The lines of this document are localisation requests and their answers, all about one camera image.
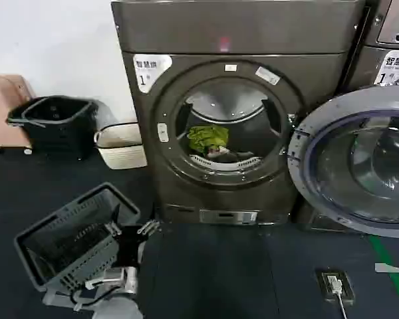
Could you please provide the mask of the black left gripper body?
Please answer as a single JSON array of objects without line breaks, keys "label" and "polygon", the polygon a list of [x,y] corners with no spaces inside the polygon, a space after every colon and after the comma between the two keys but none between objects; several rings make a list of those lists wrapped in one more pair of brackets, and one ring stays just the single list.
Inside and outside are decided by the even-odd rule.
[{"label": "black left gripper body", "polygon": [[115,239],[118,243],[118,252],[114,267],[134,267],[139,268],[139,247],[146,241],[146,236],[139,230],[140,225],[125,226],[122,228],[122,234]]}]

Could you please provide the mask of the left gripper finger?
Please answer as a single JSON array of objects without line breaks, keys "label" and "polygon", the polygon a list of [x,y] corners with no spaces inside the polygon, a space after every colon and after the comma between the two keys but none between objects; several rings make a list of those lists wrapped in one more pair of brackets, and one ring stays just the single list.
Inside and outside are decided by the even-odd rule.
[{"label": "left gripper finger", "polygon": [[142,225],[138,230],[137,234],[143,237],[149,237],[153,235],[157,230],[160,229],[160,222],[153,219]]},{"label": "left gripper finger", "polygon": [[113,236],[113,237],[121,236],[122,230],[119,228],[119,226],[115,222],[105,223],[104,226],[107,229],[107,231],[110,233],[111,236]]}]

